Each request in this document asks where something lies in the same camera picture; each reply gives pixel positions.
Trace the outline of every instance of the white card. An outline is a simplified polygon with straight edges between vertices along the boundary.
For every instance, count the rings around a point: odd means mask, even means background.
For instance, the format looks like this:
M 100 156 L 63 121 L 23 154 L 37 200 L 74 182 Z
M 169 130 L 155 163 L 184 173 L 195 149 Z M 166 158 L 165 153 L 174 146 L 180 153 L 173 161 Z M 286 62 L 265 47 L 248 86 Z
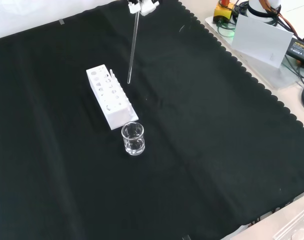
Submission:
M 292 32 L 239 15 L 232 48 L 279 68 L 288 50 Z

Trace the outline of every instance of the water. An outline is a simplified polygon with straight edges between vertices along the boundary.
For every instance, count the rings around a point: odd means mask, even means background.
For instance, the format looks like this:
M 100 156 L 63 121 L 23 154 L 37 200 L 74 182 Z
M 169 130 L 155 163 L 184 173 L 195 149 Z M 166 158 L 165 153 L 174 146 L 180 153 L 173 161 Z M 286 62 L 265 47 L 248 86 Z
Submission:
M 135 140 L 124 139 L 124 146 L 128 154 L 132 156 L 140 155 L 146 148 L 144 138 L 138 138 Z

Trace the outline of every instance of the white wall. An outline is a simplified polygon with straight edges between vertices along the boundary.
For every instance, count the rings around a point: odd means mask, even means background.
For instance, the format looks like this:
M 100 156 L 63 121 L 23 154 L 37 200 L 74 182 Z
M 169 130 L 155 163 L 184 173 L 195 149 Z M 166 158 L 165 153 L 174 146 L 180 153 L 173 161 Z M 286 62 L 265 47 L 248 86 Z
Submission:
M 212 16 L 218 0 L 179 0 L 187 9 L 189 9 L 198 20 L 204 24 L 207 17 Z
M 115 0 L 0 0 L 0 38 Z

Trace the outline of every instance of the black tablecloth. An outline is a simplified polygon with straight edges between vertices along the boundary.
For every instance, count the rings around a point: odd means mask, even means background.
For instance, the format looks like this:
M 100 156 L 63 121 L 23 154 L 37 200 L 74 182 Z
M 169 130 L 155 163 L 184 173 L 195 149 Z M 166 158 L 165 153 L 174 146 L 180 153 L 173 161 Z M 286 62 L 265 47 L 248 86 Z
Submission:
M 218 240 L 304 191 L 304 128 L 176 0 L 114 2 L 0 39 L 0 239 Z M 86 70 L 145 128 L 125 153 Z

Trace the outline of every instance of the white panel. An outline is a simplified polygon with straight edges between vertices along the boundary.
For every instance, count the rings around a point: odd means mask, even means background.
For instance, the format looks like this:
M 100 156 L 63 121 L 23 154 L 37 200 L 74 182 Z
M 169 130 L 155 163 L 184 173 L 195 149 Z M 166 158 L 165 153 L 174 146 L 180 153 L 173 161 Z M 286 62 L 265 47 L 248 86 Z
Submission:
M 0 38 L 115 0 L 0 0 Z

